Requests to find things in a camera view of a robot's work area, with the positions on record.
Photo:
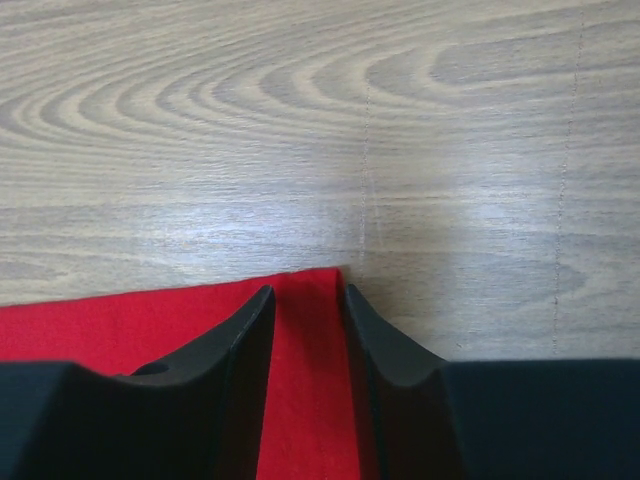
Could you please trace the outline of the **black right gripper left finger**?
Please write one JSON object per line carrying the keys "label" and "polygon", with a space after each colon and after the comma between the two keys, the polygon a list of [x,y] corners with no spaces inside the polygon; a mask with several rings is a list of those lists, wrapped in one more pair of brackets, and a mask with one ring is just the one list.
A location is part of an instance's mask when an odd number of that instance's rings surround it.
{"label": "black right gripper left finger", "polygon": [[5,479],[253,479],[276,298],[240,309],[130,375],[71,362],[1,367]]}

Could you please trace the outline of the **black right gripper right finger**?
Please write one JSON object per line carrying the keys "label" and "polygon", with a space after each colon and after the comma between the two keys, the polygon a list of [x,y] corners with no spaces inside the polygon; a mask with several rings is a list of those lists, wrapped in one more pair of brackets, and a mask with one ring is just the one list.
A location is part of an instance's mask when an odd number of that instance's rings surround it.
{"label": "black right gripper right finger", "polygon": [[635,479],[633,359],[447,361],[354,285],[345,329],[365,479]]}

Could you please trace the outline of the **red t-shirt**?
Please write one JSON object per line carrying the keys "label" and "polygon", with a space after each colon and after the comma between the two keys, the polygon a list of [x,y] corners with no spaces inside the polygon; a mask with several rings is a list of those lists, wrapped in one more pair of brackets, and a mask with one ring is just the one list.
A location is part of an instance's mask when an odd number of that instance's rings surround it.
{"label": "red t-shirt", "polygon": [[131,373],[218,325],[264,285],[274,289],[276,320],[257,476],[356,479],[344,280],[336,268],[6,306],[1,357]]}

